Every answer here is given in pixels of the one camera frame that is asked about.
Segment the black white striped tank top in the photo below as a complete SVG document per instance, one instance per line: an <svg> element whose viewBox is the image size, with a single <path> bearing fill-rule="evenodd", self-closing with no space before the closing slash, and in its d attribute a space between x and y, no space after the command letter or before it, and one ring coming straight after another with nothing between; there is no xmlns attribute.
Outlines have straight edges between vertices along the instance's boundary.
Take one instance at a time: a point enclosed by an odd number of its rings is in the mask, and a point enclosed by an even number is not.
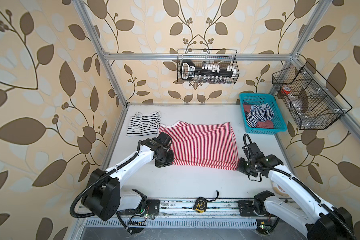
<svg viewBox="0 0 360 240"><path fill-rule="evenodd" d="M161 124L161 113L151 114L136 113L129 120L127 127L127 137L142 137L156 135Z"/></svg>

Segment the red white striped tank top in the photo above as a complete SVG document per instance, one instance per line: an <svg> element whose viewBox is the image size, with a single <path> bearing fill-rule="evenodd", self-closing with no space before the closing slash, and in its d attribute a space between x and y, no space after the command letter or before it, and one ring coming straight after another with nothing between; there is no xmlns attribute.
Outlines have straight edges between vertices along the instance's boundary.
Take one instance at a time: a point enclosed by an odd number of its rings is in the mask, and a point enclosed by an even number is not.
<svg viewBox="0 0 360 240"><path fill-rule="evenodd" d="M235 171L239 162L236 136L230 122L194 125L178 121L172 126L160 125L173 143L174 165Z"/></svg>

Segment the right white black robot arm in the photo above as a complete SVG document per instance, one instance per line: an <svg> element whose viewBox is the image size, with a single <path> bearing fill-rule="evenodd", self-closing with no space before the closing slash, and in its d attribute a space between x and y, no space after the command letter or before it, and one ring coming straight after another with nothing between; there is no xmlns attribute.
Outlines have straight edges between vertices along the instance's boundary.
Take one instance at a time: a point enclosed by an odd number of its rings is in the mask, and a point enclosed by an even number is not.
<svg viewBox="0 0 360 240"><path fill-rule="evenodd" d="M275 155L265 156L256 143L245 144L245 158L240 158L238 171L251 181L267 178L277 184L298 205L289 205L270 191L254 196L251 205L239 207L259 217L276 216L299 231L308 240L354 240L351 214L336 208L300 181Z"/></svg>

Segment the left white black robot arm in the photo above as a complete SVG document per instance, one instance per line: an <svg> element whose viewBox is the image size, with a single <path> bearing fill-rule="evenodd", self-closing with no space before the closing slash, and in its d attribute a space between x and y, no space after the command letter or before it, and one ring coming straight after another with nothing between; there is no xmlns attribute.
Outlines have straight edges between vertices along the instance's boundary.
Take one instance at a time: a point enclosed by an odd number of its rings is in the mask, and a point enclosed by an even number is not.
<svg viewBox="0 0 360 240"><path fill-rule="evenodd" d="M174 162L172 138L160 133L152 139L139 141L137 149L126 159L106 170L96 169L86 188L70 206L70 215L76 219L99 217L109 220L123 210L143 210L146 196L136 189L123 191L123 185L144 165L155 162L155 167L168 167Z"/></svg>

